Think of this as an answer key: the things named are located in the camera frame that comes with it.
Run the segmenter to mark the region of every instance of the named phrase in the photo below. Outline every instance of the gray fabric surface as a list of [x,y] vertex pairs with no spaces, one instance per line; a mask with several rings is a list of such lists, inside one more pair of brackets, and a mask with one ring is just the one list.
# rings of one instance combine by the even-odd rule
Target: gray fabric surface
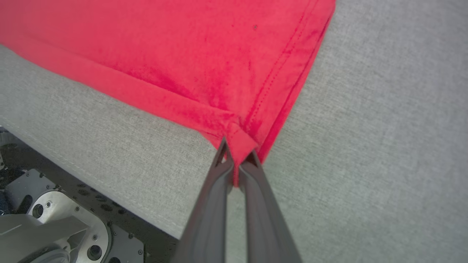
[[[468,2],[338,0],[264,169],[305,262],[466,262]],[[179,237],[214,148],[0,49],[0,124]],[[245,260],[243,195],[227,257]]]

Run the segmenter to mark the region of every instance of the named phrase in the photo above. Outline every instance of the gray cushion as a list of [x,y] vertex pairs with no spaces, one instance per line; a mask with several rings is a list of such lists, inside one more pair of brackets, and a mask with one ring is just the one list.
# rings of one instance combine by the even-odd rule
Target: gray cushion
[[[468,2],[338,0],[264,169],[306,262],[468,258]],[[0,49],[0,124],[180,237],[215,149]],[[227,257],[245,261],[244,198]]]

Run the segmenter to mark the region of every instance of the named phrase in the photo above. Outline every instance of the red t-shirt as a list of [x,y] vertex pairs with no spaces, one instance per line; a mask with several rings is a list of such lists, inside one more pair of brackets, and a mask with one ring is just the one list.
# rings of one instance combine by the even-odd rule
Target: red t-shirt
[[0,0],[0,43],[264,161],[334,0]]

